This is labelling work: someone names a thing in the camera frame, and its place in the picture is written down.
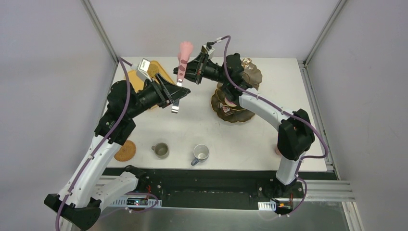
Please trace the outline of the pink handled metal tongs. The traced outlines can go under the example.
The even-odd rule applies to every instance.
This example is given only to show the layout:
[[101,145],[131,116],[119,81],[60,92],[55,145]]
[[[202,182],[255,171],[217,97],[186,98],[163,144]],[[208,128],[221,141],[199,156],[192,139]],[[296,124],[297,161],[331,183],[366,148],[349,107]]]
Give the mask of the pink handled metal tongs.
[[193,44],[191,42],[184,41],[180,44],[179,48],[180,51],[178,54],[179,65],[177,71],[177,86],[181,87],[185,77],[187,63],[193,51]]

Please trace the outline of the dark chocolate cake piece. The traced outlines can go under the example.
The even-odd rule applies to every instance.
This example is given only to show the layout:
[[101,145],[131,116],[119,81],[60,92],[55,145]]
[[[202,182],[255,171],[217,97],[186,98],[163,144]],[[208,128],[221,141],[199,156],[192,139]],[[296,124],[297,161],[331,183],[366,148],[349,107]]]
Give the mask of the dark chocolate cake piece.
[[228,114],[230,114],[231,109],[230,109],[228,106],[223,106],[223,107],[222,107],[222,112],[223,112],[225,115],[228,115]]

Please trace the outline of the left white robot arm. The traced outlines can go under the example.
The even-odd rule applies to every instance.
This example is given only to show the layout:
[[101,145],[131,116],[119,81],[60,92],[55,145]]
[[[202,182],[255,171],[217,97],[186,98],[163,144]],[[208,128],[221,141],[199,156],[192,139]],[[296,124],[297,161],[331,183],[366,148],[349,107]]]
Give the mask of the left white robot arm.
[[96,184],[134,130],[135,117],[153,106],[165,108],[189,93],[188,88],[172,84],[160,74],[155,80],[146,80],[139,91],[133,89],[128,79],[111,86],[107,110],[98,122],[80,165],[58,193],[45,198],[45,205],[56,212],[56,230],[65,231],[72,226],[88,230],[102,211],[119,197],[131,191],[137,195],[146,191],[144,172],[132,166],[100,189],[96,189]]

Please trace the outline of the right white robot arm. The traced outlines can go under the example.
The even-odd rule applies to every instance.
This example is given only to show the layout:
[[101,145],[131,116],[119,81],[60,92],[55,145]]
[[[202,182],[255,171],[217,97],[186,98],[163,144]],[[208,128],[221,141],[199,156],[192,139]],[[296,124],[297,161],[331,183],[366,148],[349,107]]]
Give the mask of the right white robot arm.
[[246,81],[238,53],[227,55],[223,64],[218,65],[211,61],[208,52],[201,52],[193,60],[186,52],[179,52],[178,62],[173,70],[178,83],[188,80],[200,84],[203,78],[222,83],[221,89],[228,101],[256,114],[276,129],[281,161],[273,181],[263,188],[263,194],[270,199],[290,194],[297,182],[299,164],[315,141],[308,113],[303,109],[286,112],[259,96],[257,89]]

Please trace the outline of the pink frosted donut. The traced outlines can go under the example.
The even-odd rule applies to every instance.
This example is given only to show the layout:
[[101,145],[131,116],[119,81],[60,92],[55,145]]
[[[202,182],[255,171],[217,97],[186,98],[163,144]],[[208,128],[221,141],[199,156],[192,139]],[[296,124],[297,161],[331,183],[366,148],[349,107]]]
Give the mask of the pink frosted donut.
[[224,102],[229,107],[236,107],[237,106],[237,104],[235,104],[234,102],[229,101],[227,98],[224,98]]

